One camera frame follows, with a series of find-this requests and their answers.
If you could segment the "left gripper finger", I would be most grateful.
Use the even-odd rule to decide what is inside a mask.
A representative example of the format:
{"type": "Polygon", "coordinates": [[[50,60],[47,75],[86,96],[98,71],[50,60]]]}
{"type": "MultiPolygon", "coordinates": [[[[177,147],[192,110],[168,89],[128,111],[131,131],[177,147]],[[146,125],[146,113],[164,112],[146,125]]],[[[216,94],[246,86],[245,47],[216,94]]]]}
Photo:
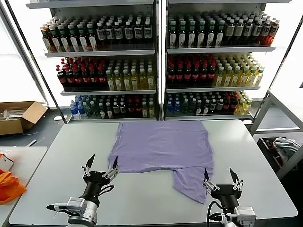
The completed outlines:
{"type": "Polygon", "coordinates": [[[85,164],[85,166],[82,166],[81,168],[83,169],[84,171],[84,175],[83,177],[89,177],[90,176],[90,169],[92,167],[92,164],[93,164],[93,161],[94,161],[94,157],[95,157],[95,154],[93,154],[91,156],[91,158],[89,158],[85,164]]]}
{"type": "Polygon", "coordinates": [[[112,167],[103,174],[105,179],[114,179],[118,175],[118,156],[116,156],[112,167]]]}

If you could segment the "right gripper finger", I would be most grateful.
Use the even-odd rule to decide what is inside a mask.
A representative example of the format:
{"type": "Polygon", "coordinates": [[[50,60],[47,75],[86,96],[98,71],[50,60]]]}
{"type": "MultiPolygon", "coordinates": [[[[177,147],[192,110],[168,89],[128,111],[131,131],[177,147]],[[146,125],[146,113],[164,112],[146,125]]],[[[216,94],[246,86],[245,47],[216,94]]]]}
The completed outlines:
{"type": "Polygon", "coordinates": [[[243,180],[240,180],[238,178],[238,175],[231,169],[229,168],[232,180],[233,180],[233,189],[236,191],[241,191],[243,187],[243,180]]]}
{"type": "Polygon", "coordinates": [[[204,171],[203,186],[206,188],[207,191],[220,190],[219,186],[217,186],[216,184],[211,182],[206,168],[205,168],[205,171],[204,171]]]}

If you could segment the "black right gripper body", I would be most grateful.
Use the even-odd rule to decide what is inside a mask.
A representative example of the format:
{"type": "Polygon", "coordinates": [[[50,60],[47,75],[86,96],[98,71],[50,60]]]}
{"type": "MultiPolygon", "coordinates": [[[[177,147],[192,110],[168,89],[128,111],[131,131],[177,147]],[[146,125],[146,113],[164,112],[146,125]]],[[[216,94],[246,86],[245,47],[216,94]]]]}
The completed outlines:
{"type": "Polygon", "coordinates": [[[234,189],[232,184],[219,184],[220,188],[212,190],[211,196],[217,199],[224,210],[233,210],[239,206],[238,199],[241,197],[241,191],[234,189]]]}

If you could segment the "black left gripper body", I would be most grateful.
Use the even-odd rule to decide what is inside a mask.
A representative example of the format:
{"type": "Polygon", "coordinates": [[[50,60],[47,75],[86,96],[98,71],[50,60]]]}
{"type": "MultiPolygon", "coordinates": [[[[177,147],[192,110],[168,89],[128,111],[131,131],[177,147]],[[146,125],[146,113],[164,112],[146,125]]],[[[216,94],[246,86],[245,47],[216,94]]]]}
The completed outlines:
{"type": "Polygon", "coordinates": [[[89,177],[83,177],[87,184],[82,195],[85,200],[98,199],[100,195],[110,192],[114,188],[113,185],[110,185],[110,179],[105,179],[103,174],[105,172],[91,171],[89,177]]]}

